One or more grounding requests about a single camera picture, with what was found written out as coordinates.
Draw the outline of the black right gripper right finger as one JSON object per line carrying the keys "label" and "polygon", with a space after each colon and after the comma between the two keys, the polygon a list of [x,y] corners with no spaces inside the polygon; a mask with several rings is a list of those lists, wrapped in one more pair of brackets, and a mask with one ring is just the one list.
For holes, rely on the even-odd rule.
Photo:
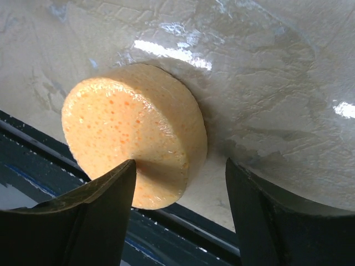
{"label": "black right gripper right finger", "polygon": [[307,200],[228,158],[242,265],[354,265],[354,212]]}

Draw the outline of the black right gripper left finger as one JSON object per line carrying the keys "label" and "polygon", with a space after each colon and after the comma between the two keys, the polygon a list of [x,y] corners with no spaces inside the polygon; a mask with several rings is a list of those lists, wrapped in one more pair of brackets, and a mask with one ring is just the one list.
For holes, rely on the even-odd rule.
{"label": "black right gripper left finger", "polygon": [[32,208],[1,211],[2,265],[119,265],[136,163]]}

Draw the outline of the round yellow biscuit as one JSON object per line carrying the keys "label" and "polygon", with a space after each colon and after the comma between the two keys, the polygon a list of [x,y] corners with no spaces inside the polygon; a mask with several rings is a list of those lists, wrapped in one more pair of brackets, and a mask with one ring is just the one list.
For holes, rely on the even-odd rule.
{"label": "round yellow biscuit", "polygon": [[207,132],[191,91],[164,70],[131,64],[82,80],[62,107],[70,152],[91,179],[136,162],[132,205],[177,202],[207,157]]}

